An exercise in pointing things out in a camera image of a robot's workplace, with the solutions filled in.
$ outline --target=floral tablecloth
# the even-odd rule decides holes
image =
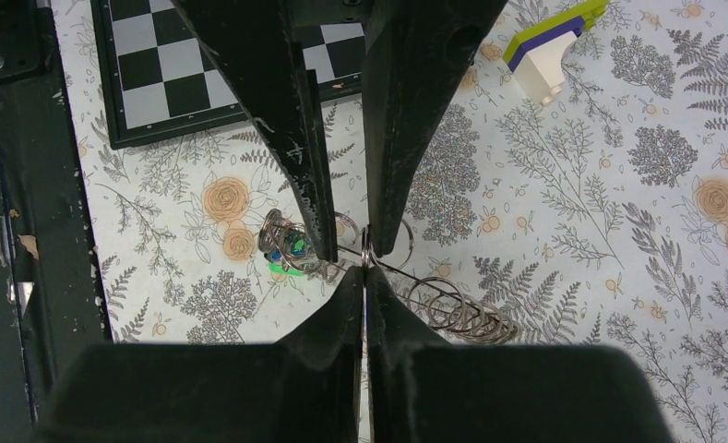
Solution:
[[[677,440],[728,442],[728,0],[612,0],[560,100],[525,102],[507,42],[578,2],[511,1],[485,39],[417,174],[407,270],[500,306],[520,341],[627,349]],[[53,3],[114,338],[290,331],[336,281],[256,253],[269,210],[299,215],[252,127],[110,150],[89,1]],[[364,225],[360,103],[324,116],[337,210]]]

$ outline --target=purple lego piece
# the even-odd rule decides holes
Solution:
[[[516,67],[519,66],[519,63],[521,63],[521,60],[527,52],[542,44],[548,43],[557,37],[567,34],[568,32],[575,32],[576,37],[580,37],[581,30],[583,30],[585,24],[586,21],[584,21],[583,17],[578,16],[562,23],[561,25],[551,28],[540,35],[532,37],[516,49],[516,52],[513,53],[513,57],[510,59],[510,62],[507,63],[507,67],[510,68],[510,72],[516,72]]]

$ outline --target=coiled wire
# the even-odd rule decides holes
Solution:
[[[464,341],[478,344],[502,344],[513,340],[519,334],[518,325],[510,317],[493,305],[469,297],[460,291],[453,282],[441,277],[418,279],[404,272],[402,269],[409,263],[414,249],[412,228],[405,220],[401,222],[407,229],[409,252],[407,258],[398,267],[394,267],[383,263],[376,257],[368,230],[360,230],[347,215],[338,212],[335,215],[338,222],[353,229],[355,240],[359,237],[362,238],[360,252],[338,245],[340,252],[359,257],[362,267],[378,266],[412,281],[410,290],[406,293],[397,293],[397,296],[410,310],[423,316],[430,328],[448,332]],[[303,241],[308,244],[308,238],[304,234],[304,226],[301,223],[284,218],[279,210],[271,210],[260,228],[257,240],[258,249],[266,254],[267,258],[269,255],[280,257],[283,269],[295,269],[310,277],[321,274],[321,278],[330,281],[332,280],[329,279],[330,268],[336,270],[333,274],[334,278],[340,271],[346,270],[341,264],[318,259],[311,246],[303,253],[296,254],[293,251],[291,240],[294,240],[297,235],[302,235]],[[438,284],[446,285],[450,291],[441,289],[437,286]],[[433,294],[422,293],[419,291],[422,287],[430,289]]]

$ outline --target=black square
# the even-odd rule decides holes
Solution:
[[[209,60],[209,57],[206,55],[206,51],[204,51],[203,48],[200,50],[200,63],[203,64],[203,72],[209,72],[217,69],[211,63],[211,60]]]
[[[165,97],[168,99],[168,114],[171,117],[196,113],[211,107],[206,76],[203,74],[166,81]]]
[[[352,74],[359,74],[364,66],[366,45],[364,37],[342,40],[326,45],[331,67],[334,69],[334,78],[342,78]]]
[[[162,82],[157,48],[119,55],[119,76],[123,90],[134,90]]]
[[[176,43],[193,38],[192,32],[190,32],[190,29],[175,9],[155,12],[151,15],[151,19],[154,21],[154,35],[157,37],[158,45]]]
[[[108,0],[108,7],[113,21],[151,14],[149,0]]]
[[[319,46],[326,42],[323,40],[323,31],[320,30],[319,26],[298,28],[294,31],[294,35],[295,39],[301,43],[301,47],[304,49]]]

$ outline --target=green lego piece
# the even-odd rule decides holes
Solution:
[[[293,268],[288,268],[287,270],[283,269],[281,265],[277,263],[269,263],[269,269],[271,272],[277,272],[278,274],[288,274],[288,275],[297,275],[302,276],[304,275],[302,272],[299,272]]]
[[[527,28],[513,37],[513,40],[507,46],[505,53],[502,55],[505,63],[510,63],[513,54],[519,49],[525,41],[537,37],[538,35],[555,28],[566,21],[570,21],[576,17],[584,19],[584,30],[590,30],[597,22],[597,17],[605,13],[605,7],[608,6],[609,0],[588,0],[578,6],[573,6],[565,12],[557,14],[546,21],[541,21],[531,28]]]

